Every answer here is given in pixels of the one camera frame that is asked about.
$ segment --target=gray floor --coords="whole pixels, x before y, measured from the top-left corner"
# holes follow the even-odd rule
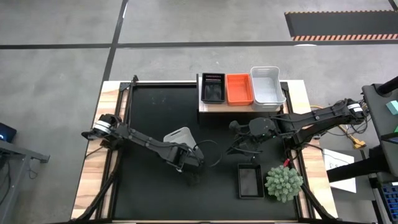
[[[110,43],[121,0],[0,0],[1,44]],[[287,11],[391,9],[388,0],[149,0],[127,6],[119,42],[290,40]],[[18,129],[16,144],[51,154],[26,178],[14,223],[69,219],[108,49],[0,50],[0,122]],[[248,72],[276,65],[281,79],[304,79],[311,104],[361,98],[361,86],[396,76],[396,45],[118,49],[110,80],[191,80],[201,72]],[[360,136],[378,140],[373,126]],[[350,149],[325,135],[328,149]],[[374,222],[369,202],[336,198],[339,216]]]

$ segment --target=orange bin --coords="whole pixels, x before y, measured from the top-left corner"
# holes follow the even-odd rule
[[[226,97],[231,106],[253,103],[253,90],[249,74],[226,74]]]

